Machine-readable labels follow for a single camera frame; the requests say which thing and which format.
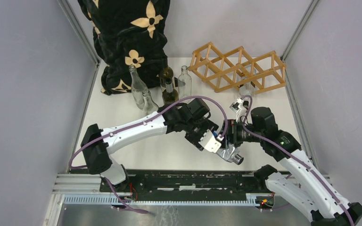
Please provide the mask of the green wine bottle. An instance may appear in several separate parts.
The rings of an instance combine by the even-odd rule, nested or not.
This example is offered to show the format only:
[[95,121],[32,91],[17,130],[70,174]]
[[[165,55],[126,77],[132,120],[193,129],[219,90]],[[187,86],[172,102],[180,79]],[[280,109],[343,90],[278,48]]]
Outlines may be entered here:
[[159,73],[159,80],[160,80],[160,87],[161,87],[161,92],[164,92],[164,90],[166,89],[165,86],[165,81],[166,79],[171,79],[173,82],[173,87],[175,86],[175,81],[174,81],[174,73],[171,67],[164,67],[160,73]]
[[165,90],[162,93],[164,105],[170,105],[179,100],[179,94],[174,89],[173,81],[171,78],[165,79]]

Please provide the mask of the clear glass bottle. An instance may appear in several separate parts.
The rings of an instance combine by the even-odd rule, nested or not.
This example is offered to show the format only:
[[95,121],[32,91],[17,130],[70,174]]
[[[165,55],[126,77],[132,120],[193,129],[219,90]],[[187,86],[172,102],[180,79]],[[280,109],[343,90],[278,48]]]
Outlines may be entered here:
[[188,67],[181,67],[181,74],[178,77],[179,99],[189,97],[192,93],[192,77],[188,74]]
[[[251,66],[248,66],[247,70],[248,70],[248,72],[251,72]],[[254,68],[252,75],[254,76],[254,75],[256,75],[256,73],[257,73],[257,70]],[[238,79],[238,81],[242,81],[245,79],[247,79],[247,77],[243,75],[242,77],[240,77]],[[240,96],[250,95],[251,97],[254,97],[255,91],[256,91],[256,88],[255,88],[254,83],[248,82],[248,83],[239,85],[239,95]]]

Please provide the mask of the clear bottle with black label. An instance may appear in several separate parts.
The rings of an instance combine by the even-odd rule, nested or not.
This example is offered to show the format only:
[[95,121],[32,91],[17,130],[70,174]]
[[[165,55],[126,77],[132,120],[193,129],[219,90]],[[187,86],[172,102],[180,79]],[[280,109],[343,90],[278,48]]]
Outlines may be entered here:
[[142,92],[144,107],[143,111],[146,116],[156,112],[158,110],[158,105],[153,101],[151,93],[148,89],[143,90]]

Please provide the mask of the clear bottle with dark label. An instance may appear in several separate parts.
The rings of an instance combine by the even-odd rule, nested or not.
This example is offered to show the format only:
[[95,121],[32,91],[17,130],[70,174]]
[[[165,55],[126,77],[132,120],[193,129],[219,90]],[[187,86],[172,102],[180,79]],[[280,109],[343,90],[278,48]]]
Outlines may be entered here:
[[137,72],[137,68],[134,65],[129,66],[129,72],[132,79],[131,90],[136,106],[140,109],[144,109],[143,91],[148,90],[145,82],[141,80]]

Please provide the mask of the blue square glass bottle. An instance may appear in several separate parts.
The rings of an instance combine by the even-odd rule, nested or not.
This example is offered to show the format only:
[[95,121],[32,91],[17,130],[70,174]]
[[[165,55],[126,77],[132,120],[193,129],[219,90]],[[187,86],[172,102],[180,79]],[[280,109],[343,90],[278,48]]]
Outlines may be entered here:
[[244,160],[244,157],[239,154],[240,150],[238,149],[242,143],[241,140],[238,140],[236,134],[224,135],[221,141],[221,148],[215,154],[224,161],[240,165]]

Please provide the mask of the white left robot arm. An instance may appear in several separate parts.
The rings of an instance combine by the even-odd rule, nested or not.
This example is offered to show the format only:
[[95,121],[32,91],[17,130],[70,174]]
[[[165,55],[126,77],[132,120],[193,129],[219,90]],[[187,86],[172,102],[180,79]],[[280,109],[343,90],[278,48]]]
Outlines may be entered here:
[[188,104],[162,106],[152,114],[122,126],[101,129],[92,124],[81,143],[87,172],[107,178],[116,191],[123,192],[129,187],[129,179],[125,168],[111,154],[142,139],[172,132],[184,131],[185,138],[198,150],[216,153],[221,147],[221,139],[214,135],[218,126],[205,118],[209,112],[203,99],[195,98]]

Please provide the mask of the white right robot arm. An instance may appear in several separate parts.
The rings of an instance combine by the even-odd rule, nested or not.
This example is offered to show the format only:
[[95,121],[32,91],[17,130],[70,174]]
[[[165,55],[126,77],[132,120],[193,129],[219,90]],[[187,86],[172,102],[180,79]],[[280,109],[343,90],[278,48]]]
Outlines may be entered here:
[[268,107],[251,110],[251,123],[245,115],[223,122],[227,130],[226,149],[236,150],[244,142],[257,142],[295,178],[290,183],[271,165],[254,173],[253,185],[259,192],[270,190],[294,206],[312,226],[355,226],[362,218],[362,205],[342,196],[312,164],[299,142],[280,130]]

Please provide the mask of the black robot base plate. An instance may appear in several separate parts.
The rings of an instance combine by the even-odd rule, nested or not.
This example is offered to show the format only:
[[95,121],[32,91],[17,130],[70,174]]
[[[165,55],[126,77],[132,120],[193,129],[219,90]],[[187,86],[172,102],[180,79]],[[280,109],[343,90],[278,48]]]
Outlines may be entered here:
[[136,201],[245,201],[248,195],[271,197],[254,171],[127,169],[114,189]]

